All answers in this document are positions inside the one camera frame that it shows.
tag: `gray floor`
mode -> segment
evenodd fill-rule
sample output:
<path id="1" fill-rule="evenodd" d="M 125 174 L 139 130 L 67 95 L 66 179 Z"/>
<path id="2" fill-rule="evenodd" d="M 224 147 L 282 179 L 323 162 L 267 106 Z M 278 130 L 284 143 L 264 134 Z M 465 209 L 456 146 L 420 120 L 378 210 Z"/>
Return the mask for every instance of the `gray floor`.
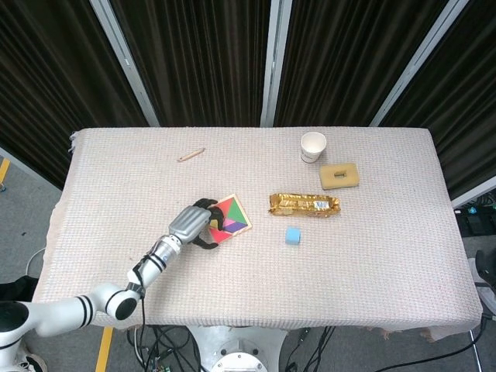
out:
<path id="1" fill-rule="evenodd" d="M 5 179 L 7 191 L 0 193 L 0 262 L 5 264 L 0 272 L 0 282 L 13 281 L 24 275 L 26 262 L 45 245 L 50 214 L 60 197 L 60 192 L 34 181 L 15 167 L 11 167 Z M 467 238 L 463 240 L 467 256 L 473 257 L 479 249 L 496 246 L 496 236 Z M 32 276 L 39 275 L 41 257 L 33 261 Z M 318 342 L 321 329 L 313 329 L 293 360 L 300 371 Z M 47 362 L 50 372 L 90 371 L 95 364 L 100 347 L 102 329 L 90 326 L 86 329 L 50 339 L 35 334 L 26 337 L 33 352 Z M 291 332 L 281 352 L 280 366 L 284 369 L 289 352 L 296 345 L 297 332 Z M 433 357 L 459 349 L 470 342 L 468 334 L 451 336 L 429 344 L 417 330 L 391 335 L 383 340 L 375 329 L 368 331 L 356 327 L 336 329 L 322 358 L 321 371 L 374 371 L 393 363 Z M 496 372 L 496 322 L 487 325 L 486 332 L 477 344 L 484 372 Z M 126 333 L 114 331 L 107 370 L 138 371 Z M 412 371 L 478 371 L 472 350 L 457 356 L 429 364 L 400 369 Z"/>

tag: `paper cup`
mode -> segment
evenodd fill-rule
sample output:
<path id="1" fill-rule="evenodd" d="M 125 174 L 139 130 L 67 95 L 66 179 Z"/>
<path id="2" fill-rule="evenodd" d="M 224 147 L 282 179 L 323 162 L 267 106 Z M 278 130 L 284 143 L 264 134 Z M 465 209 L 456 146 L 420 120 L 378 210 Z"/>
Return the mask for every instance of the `paper cup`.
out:
<path id="1" fill-rule="evenodd" d="M 301 159 L 314 163 L 327 146 L 327 139 L 322 133 L 308 132 L 301 138 Z"/>

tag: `white robotic arm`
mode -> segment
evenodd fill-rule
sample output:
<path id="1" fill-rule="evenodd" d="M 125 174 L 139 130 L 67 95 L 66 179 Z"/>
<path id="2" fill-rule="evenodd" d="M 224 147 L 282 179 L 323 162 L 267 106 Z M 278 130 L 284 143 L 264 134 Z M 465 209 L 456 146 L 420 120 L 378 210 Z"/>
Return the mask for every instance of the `white robotic arm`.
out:
<path id="1" fill-rule="evenodd" d="M 130 317 L 138 301 L 145 297 L 146 289 L 181 252 L 182 245 L 193 242 L 205 249 L 217 246 L 198 237 L 212 219 L 222 226 L 222 212 L 211 207 L 215 203 L 215 200 L 201 199 L 185 208 L 169 225 L 169 235 L 160 237 L 129 271 L 129 284 L 125 289 L 102 284 L 87 295 L 57 302 L 0 301 L 0 372 L 25 371 L 15 366 L 15 359 L 22 336 L 31 329 L 48 337 L 87 326 L 96 312 L 105 312 L 117 320 Z"/>

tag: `black curtain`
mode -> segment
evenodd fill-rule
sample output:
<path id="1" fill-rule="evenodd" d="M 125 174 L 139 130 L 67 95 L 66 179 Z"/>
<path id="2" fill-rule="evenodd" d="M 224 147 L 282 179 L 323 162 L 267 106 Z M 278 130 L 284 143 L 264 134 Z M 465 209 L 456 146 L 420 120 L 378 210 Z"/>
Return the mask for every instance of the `black curtain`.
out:
<path id="1" fill-rule="evenodd" d="M 73 131 L 147 126 L 88 0 L 0 2 L 0 146 L 57 187 Z"/>
<path id="2" fill-rule="evenodd" d="M 451 198 L 496 175 L 496 2 L 469 2 L 382 126 L 428 128 Z"/>
<path id="3" fill-rule="evenodd" d="M 269 0 L 112 0 L 162 126 L 259 126 Z"/>
<path id="4" fill-rule="evenodd" d="M 368 126 L 447 0 L 294 0 L 276 126 Z"/>

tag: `blue cube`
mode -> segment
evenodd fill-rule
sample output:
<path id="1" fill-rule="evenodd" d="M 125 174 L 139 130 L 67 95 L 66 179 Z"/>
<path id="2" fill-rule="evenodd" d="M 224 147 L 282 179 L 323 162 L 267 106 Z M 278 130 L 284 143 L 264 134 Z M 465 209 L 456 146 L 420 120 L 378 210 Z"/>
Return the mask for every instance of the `blue cube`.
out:
<path id="1" fill-rule="evenodd" d="M 297 246 L 300 243 L 301 231 L 296 227 L 288 227 L 286 230 L 286 244 Z"/>

